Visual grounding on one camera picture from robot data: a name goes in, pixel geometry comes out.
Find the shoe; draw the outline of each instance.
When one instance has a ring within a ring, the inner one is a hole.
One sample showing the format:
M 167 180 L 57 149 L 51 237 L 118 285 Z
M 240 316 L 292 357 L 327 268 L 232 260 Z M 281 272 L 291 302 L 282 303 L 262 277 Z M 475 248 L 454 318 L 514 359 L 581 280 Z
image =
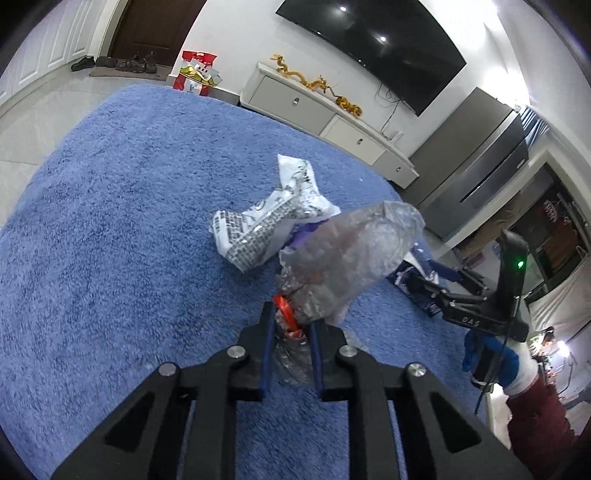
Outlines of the shoe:
M 156 61 L 154 60 L 154 52 L 151 51 L 148 53 L 144 59 L 146 62 L 146 73 L 157 73 L 158 67 L 156 66 Z
M 97 67 L 109 67 L 110 69 L 114 69 L 117 66 L 117 59 L 113 57 L 99 57 L 96 59 L 95 65 Z
M 146 62 L 139 55 L 134 55 L 129 60 L 118 61 L 115 70 L 119 70 L 120 72 L 145 73 Z
M 72 64 L 70 69 L 73 72 L 78 72 L 79 70 L 91 69 L 94 66 L 95 66 L 95 58 L 93 56 L 90 56 L 90 57 L 84 57 L 84 58 L 78 60 L 76 63 Z

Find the black cable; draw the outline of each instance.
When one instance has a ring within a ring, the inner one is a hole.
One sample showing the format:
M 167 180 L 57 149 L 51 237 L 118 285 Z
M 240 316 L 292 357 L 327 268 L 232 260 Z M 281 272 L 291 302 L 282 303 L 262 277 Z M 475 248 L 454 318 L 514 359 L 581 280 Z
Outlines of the black cable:
M 381 91 L 382 91 L 382 87 L 384 86 L 383 83 L 379 84 L 378 90 L 375 92 L 374 94 L 374 100 L 376 101 L 376 103 L 382 107 L 382 108 L 389 108 L 390 105 L 393 105 L 397 102 L 397 100 L 393 100 L 392 98 L 394 97 L 394 94 L 392 93 L 392 90 L 388 89 L 388 91 L 386 92 L 385 96 L 380 95 Z M 379 102 L 377 102 L 377 99 L 381 98 L 382 100 L 386 100 L 388 103 L 390 103 L 390 105 L 380 105 Z
M 484 394 L 486 393 L 486 390 L 488 390 L 488 388 L 491 386 L 491 383 L 493 383 L 494 380 L 496 380 L 497 376 L 499 375 L 499 370 L 501 369 L 501 362 L 503 360 L 503 352 L 505 352 L 505 347 L 507 346 L 507 340 L 509 340 L 509 332 L 511 331 L 511 327 L 513 326 L 513 321 L 515 320 L 515 317 L 517 317 L 517 312 L 519 312 L 519 304 L 521 303 L 521 297 L 519 297 L 519 300 L 517 302 L 517 308 L 515 309 L 515 315 L 513 315 L 511 317 L 511 320 L 509 321 L 509 326 L 507 327 L 507 332 L 505 334 L 505 340 L 503 340 L 503 346 L 501 348 L 501 352 L 499 353 L 499 356 L 496 359 L 496 364 L 494 369 L 492 369 L 495 373 L 494 375 L 490 375 L 489 378 L 486 380 L 486 384 L 484 386 L 484 388 L 480 391 L 480 395 L 478 396 L 478 401 L 476 402 L 476 408 L 474 409 L 474 415 L 478 415 L 478 410 L 480 408 L 480 404 L 482 403 L 482 399 L 484 398 Z
M 569 387 L 570 387 L 570 381 L 571 381 L 571 380 L 572 380 L 572 378 L 573 378 L 573 365 L 574 365 L 574 363 L 572 363 L 572 362 L 571 362 L 571 363 L 569 363 L 569 365 L 570 365 L 569 381 L 567 382 L 567 384 L 566 384 L 566 387 L 564 387 L 562 390 L 560 390 L 560 391 L 558 392 L 558 395 L 560 395 L 561 393 L 564 393 L 564 392 L 565 392 L 565 391 L 567 391 L 567 390 L 569 389 Z
M 400 104 L 402 100 L 396 100 L 394 102 L 394 110 L 392 110 L 392 113 L 390 114 L 390 116 L 388 117 L 388 119 L 384 122 L 384 124 L 382 125 L 382 128 L 379 129 L 379 132 L 383 135 L 384 134 L 384 129 L 386 128 L 386 125 L 388 125 L 390 119 L 392 118 L 392 116 L 396 113 L 396 109 L 398 108 L 398 105 Z

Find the doorway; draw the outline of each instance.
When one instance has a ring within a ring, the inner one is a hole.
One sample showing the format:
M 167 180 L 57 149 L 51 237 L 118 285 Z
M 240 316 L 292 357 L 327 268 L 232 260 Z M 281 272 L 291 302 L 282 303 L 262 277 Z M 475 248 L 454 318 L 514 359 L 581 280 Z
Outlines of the doorway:
M 109 56 L 130 59 L 154 53 L 172 67 L 206 0 L 130 0 L 111 42 Z

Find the red plastic lid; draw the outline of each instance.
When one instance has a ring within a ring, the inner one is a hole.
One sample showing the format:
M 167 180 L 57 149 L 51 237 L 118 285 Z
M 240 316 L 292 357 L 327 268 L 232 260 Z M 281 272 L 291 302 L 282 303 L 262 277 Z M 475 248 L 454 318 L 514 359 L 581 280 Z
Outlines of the red plastic lid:
M 297 326 L 297 323 L 295 321 L 296 317 L 294 315 L 294 311 L 292 310 L 290 303 L 287 301 L 287 298 L 285 298 L 283 295 L 281 295 L 281 293 L 278 293 L 277 295 L 275 295 L 273 297 L 273 303 L 277 306 L 277 308 L 279 309 L 279 311 L 283 315 L 283 318 L 287 324 L 289 331 L 290 332 L 298 331 L 300 328 Z

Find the screw head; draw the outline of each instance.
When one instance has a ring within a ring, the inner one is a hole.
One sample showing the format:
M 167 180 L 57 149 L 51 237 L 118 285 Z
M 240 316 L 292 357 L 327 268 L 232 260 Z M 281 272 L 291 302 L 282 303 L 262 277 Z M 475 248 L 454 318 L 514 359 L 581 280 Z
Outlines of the screw head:
M 240 345 L 232 345 L 226 353 L 230 358 L 242 358 L 246 355 L 246 349 Z
M 422 377 L 427 373 L 427 368 L 423 364 L 413 363 L 408 366 L 408 373 L 414 377 Z
M 343 345 L 339 348 L 339 353 L 347 358 L 357 355 L 357 349 L 352 345 Z
M 158 367 L 158 373 L 163 377 L 172 377 L 177 372 L 177 366 L 166 362 Z

